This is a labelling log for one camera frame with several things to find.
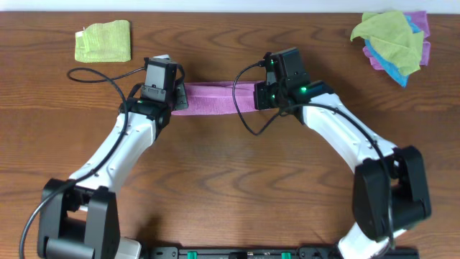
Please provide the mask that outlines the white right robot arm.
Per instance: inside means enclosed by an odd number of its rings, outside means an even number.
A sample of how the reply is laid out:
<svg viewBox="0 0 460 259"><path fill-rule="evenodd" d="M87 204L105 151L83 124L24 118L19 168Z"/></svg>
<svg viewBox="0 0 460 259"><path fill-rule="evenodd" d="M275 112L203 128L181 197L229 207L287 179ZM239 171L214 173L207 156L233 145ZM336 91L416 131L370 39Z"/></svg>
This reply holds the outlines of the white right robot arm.
<svg viewBox="0 0 460 259"><path fill-rule="evenodd" d="M266 79L254 86L258 110L293 115L317 132L354 174L355 223L337 245L341 258L387 255L395 239L432 214L420 151L380 137L355 117L323 81L311 81L297 48L266 53L257 66Z"/></svg>

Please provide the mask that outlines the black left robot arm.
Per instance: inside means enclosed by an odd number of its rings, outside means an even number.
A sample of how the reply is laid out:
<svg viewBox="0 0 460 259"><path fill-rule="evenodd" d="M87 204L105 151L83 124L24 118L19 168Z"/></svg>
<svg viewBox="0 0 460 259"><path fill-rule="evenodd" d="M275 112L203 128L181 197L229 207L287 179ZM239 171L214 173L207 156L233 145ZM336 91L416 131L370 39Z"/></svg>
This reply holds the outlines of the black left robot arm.
<svg viewBox="0 0 460 259"><path fill-rule="evenodd" d="M116 123L97 151L68 180L50 179L38 217L40 258L140 258L142 245L121 236L117 194L142 153L187 109L182 65L168 55L145 58L144 82L122 96Z"/></svg>

